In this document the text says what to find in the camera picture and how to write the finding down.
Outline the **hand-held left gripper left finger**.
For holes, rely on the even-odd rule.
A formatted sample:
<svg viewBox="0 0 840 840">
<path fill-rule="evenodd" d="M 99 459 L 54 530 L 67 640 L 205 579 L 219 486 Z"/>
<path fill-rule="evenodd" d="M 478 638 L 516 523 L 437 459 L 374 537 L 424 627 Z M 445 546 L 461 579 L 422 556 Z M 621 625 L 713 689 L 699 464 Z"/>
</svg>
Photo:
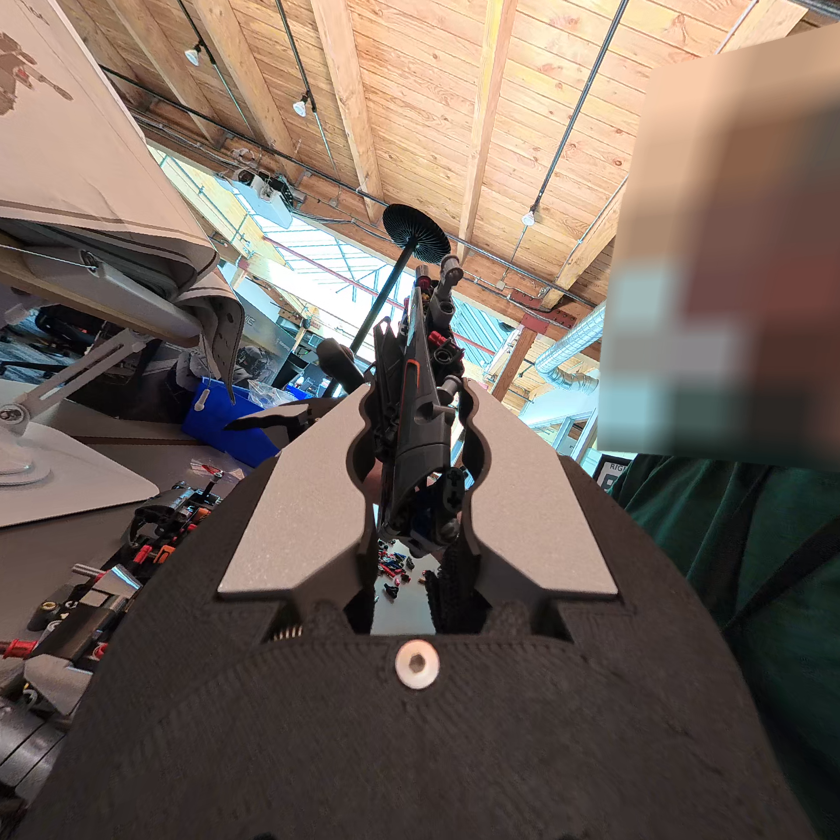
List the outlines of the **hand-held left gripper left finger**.
<svg viewBox="0 0 840 840">
<path fill-rule="evenodd" d="M 280 599 L 307 617 L 320 602 L 368 634 L 375 609 L 377 538 L 364 478 L 375 463 L 363 384 L 286 446 L 217 594 Z"/>
</svg>

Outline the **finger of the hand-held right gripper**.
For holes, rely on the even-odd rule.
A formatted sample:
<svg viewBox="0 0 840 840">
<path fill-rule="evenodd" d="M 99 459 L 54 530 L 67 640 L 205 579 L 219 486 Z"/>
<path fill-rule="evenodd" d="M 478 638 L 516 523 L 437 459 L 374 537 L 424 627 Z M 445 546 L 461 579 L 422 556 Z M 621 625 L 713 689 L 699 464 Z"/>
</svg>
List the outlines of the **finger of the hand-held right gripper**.
<svg viewBox="0 0 840 840">
<path fill-rule="evenodd" d="M 245 434 L 257 430 L 280 452 L 342 401 L 343 397 L 312 397 L 282 403 L 239 417 L 224 426 L 224 431 Z"/>
</svg>

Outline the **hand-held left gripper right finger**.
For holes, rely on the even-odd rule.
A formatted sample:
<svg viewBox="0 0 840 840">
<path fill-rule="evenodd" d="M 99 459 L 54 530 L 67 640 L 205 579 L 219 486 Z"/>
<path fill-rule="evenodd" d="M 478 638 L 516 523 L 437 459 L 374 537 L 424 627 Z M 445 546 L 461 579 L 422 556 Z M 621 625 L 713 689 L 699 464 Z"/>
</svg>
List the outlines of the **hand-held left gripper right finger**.
<svg viewBox="0 0 840 840">
<path fill-rule="evenodd" d="M 472 380 L 459 402 L 474 480 L 458 537 L 427 577 L 435 632 L 477 634 L 490 609 L 524 605 L 537 625 L 559 599 L 611 601 L 618 588 L 562 458 Z"/>
</svg>

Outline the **small black grey lego subassembly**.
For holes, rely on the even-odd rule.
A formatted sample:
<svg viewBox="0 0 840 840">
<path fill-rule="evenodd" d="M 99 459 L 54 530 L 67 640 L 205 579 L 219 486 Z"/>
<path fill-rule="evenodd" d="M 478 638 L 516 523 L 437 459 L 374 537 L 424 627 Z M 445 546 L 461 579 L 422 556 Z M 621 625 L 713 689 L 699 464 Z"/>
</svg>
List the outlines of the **small black grey lego subassembly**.
<svg viewBox="0 0 840 840">
<path fill-rule="evenodd" d="M 417 267 L 398 329 L 384 318 L 373 330 L 367 408 L 382 463 L 377 529 L 415 558 L 455 543 L 466 493 L 463 471 L 451 460 L 455 399 L 465 377 L 465 352 L 451 329 L 452 290 L 463 275 L 453 254 L 442 258 L 437 280 L 427 266 Z"/>
</svg>

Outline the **lego instruction booklet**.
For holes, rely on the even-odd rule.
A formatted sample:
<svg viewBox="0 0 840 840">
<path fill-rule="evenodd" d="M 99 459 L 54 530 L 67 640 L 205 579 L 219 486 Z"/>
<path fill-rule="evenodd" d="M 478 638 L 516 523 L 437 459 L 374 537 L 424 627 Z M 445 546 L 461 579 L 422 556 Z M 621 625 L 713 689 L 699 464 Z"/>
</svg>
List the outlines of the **lego instruction booklet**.
<svg viewBox="0 0 840 840">
<path fill-rule="evenodd" d="M 233 384 L 217 252 L 56 2 L 2 2 L 2 325 L 47 302 L 198 347 Z"/>
</svg>

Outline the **pile of loose lego pieces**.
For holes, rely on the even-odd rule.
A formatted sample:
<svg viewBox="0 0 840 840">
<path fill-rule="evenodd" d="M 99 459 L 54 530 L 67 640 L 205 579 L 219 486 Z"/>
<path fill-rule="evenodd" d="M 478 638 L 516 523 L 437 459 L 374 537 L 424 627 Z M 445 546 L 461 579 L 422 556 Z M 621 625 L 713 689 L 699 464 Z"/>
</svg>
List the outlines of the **pile of loose lego pieces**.
<svg viewBox="0 0 840 840">
<path fill-rule="evenodd" d="M 396 540 L 379 539 L 377 550 L 377 598 L 389 604 L 413 597 L 425 602 L 427 580 L 438 572 L 439 561 L 431 554 L 418 559 Z"/>
</svg>

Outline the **framed marker sign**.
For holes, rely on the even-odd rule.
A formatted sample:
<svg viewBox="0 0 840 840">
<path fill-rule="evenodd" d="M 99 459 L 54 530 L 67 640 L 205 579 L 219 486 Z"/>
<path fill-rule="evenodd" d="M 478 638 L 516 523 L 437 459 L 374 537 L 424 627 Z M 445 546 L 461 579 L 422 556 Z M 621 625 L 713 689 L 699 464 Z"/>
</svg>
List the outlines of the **framed marker sign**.
<svg viewBox="0 0 840 840">
<path fill-rule="evenodd" d="M 627 458 L 604 453 L 592 472 L 593 480 L 599 487 L 609 491 L 621 478 L 626 468 L 633 463 L 633 460 L 634 457 Z"/>
</svg>

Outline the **blue storage bin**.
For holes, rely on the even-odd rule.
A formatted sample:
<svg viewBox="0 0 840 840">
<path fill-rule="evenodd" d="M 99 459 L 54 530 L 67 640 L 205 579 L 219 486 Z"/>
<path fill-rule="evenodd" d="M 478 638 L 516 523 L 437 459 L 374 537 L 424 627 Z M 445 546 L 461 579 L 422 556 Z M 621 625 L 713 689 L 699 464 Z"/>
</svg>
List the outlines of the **blue storage bin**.
<svg viewBox="0 0 840 840">
<path fill-rule="evenodd" d="M 233 390 L 234 400 L 231 401 L 224 383 L 207 377 L 202 378 L 196 388 L 192 406 L 185 416 L 182 430 L 247 466 L 258 467 L 279 452 L 257 430 L 245 434 L 224 431 L 224 426 L 231 421 L 261 411 L 258 405 L 248 399 L 247 389 L 235 386 Z"/>
</svg>

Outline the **black ribbed disc on pole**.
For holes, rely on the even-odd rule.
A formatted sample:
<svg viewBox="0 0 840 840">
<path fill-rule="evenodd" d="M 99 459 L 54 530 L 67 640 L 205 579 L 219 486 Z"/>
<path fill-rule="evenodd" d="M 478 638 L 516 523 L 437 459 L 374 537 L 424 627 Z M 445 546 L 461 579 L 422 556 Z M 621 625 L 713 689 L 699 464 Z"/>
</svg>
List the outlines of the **black ribbed disc on pole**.
<svg viewBox="0 0 840 840">
<path fill-rule="evenodd" d="M 353 354 L 358 352 L 368 332 L 371 331 L 408 260 L 414 256 L 428 265 L 439 264 L 451 251 L 448 237 L 443 229 L 431 217 L 413 207 L 390 204 L 384 210 L 382 221 L 385 231 L 392 242 L 401 247 L 402 253 L 350 345 L 350 351 Z"/>
</svg>

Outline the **white ceiling unit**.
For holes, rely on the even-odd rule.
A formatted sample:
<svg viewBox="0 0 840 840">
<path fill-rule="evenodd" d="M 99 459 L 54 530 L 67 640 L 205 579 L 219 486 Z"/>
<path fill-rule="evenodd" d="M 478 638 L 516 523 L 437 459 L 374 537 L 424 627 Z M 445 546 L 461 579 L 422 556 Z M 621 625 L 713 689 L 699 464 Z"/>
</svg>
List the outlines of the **white ceiling unit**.
<svg viewBox="0 0 840 840">
<path fill-rule="evenodd" d="M 266 178 L 245 168 L 231 176 L 215 176 L 216 182 L 232 193 L 252 215 L 265 219 L 281 229 L 292 224 L 292 213 L 280 190 L 272 187 Z"/>
</svg>

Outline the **black office chair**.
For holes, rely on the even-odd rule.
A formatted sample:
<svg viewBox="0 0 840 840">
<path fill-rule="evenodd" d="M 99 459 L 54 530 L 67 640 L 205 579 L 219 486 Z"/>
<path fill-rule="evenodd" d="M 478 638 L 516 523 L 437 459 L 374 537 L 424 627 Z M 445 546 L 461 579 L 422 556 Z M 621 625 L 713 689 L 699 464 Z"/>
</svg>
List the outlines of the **black office chair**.
<svg viewBox="0 0 840 840">
<path fill-rule="evenodd" d="M 75 363 L 94 344 L 105 321 L 50 305 L 2 328 L 1 378 L 39 384 Z"/>
</svg>

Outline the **silver ventilation duct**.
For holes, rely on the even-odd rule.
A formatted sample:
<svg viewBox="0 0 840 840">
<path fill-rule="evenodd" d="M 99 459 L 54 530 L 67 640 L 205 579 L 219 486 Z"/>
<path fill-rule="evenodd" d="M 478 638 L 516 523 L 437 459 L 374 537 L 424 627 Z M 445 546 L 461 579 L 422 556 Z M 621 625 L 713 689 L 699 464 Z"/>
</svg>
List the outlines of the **silver ventilation duct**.
<svg viewBox="0 0 840 840">
<path fill-rule="evenodd" d="M 562 371 L 560 365 L 601 339 L 605 315 L 606 301 L 603 301 L 588 316 L 576 323 L 562 339 L 540 354 L 534 366 L 547 383 L 566 392 L 590 394 L 596 390 L 598 379 L 583 373 Z"/>
</svg>

